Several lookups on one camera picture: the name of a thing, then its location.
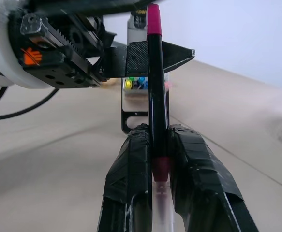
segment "pink marker cap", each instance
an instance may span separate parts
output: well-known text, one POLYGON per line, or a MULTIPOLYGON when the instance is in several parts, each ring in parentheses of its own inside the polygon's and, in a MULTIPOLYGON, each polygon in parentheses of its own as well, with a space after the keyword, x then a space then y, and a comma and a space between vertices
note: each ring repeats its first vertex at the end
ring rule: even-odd
POLYGON ((166 182, 170 172, 170 158, 158 157, 152 160, 152 173, 156 182, 166 182))
POLYGON ((159 34, 162 36, 159 5, 150 4, 147 9, 147 35, 159 34))

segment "orange sticker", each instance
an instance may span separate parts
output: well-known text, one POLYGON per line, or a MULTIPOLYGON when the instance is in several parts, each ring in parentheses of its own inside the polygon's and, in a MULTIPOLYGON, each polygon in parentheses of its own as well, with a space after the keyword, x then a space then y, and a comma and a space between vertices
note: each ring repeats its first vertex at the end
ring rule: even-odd
POLYGON ((26 51, 21 49, 24 52, 24 63, 26 65, 39 65, 42 61, 42 54, 39 51, 33 51, 31 47, 29 47, 26 51))

